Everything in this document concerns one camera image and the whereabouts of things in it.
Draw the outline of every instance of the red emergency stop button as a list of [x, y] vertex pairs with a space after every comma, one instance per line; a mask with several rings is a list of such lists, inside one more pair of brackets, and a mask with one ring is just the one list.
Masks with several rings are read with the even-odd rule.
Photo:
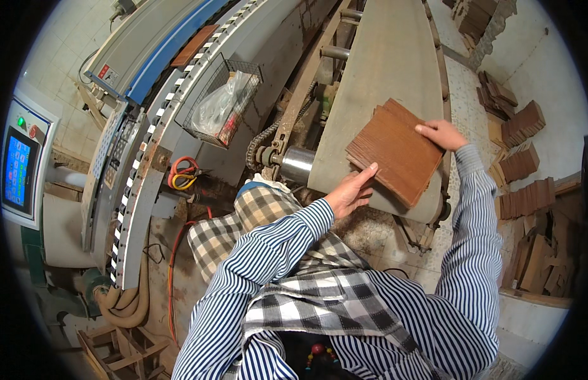
[[38, 126], [36, 126], [36, 124], [32, 124], [32, 126], [30, 127], [30, 130], [28, 131], [28, 135], [30, 136], [31, 139], [34, 138], [34, 136], [36, 136], [36, 131], [39, 129]]

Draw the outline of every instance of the striped shirt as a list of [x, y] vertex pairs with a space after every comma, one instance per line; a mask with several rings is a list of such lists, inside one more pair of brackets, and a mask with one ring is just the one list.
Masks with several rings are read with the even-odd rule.
[[[414, 280], [375, 270], [366, 273], [427, 358], [457, 379], [471, 379], [487, 371], [498, 349], [496, 280], [503, 241], [496, 231], [495, 182], [484, 171], [477, 149], [465, 145], [455, 158], [460, 201], [452, 216], [452, 246], [444, 255], [435, 294], [425, 294]], [[253, 335], [243, 352], [241, 321], [260, 288], [287, 276], [333, 222], [332, 209], [322, 198], [242, 236], [193, 308], [173, 377], [219, 379], [241, 360], [239, 378], [298, 378], [286, 364], [283, 344], [274, 332]], [[330, 340], [343, 369], [363, 379], [427, 377], [422, 363], [383, 337], [332, 336]]]

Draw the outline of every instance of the red bead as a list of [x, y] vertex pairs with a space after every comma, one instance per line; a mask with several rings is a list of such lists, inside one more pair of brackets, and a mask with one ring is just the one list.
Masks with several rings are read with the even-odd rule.
[[319, 355], [325, 350], [326, 350], [325, 346], [322, 345], [321, 343], [317, 343], [317, 344], [314, 344], [311, 346], [311, 352], [315, 355]]

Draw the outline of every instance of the wire basket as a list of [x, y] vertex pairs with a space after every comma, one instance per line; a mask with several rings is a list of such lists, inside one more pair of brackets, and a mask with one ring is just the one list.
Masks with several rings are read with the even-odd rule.
[[[255, 63], [226, 60], [222, 54], [214, 59], [214, 61], [210, 64], [210, 67], [216, 67], [216, 69], [213, 73], [211, 73], [211, 78], [203, 90], [201, 90], [199, 93], [199, 96], [194, 102], [191, 110], [184, 119], [184, 124], [182, 127], [185, 131], [199, 140], [208, 142], [212, 145], [215, 145], [216, 147], [228, 149], [232, 138], [237, 132], [239, 124], [241, 124], [243, 121], [245, 112], [247, 111], [250, 104], [253, 103], [254, 96], [258, 92], [260, 84], [263, 83], [262, 72], [260, 70], [260, 66], [256, 65]], [[208, 67], [208, 70], [204, 76], [209, 75], [210, 67]], [[232, 108], [230, 111], [228, 111], [226, 122], [220, 131], [214, 134], [208, 134], [198, 130], [193, 123], [193, 114], [195, 110], [197, 107], [199, 107], [199, 105], [201, 105], [208, 95], [211, 95], [219, 87], [225, 85], [237, 71], [248, 74], [249, 77], [243, 89], [235, 93], [236, 99], [232, 105]]]

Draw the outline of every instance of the warning label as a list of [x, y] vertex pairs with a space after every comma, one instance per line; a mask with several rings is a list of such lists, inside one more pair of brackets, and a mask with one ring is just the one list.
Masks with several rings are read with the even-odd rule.
[[117, 78], [119, 77], [119, 73], [111, 69], [109, 65], [104, 65], [98, 77], [100, 79], [103, 79], [110, 86], [112, 86], [115, 84], [115, 80], [117, 80]]

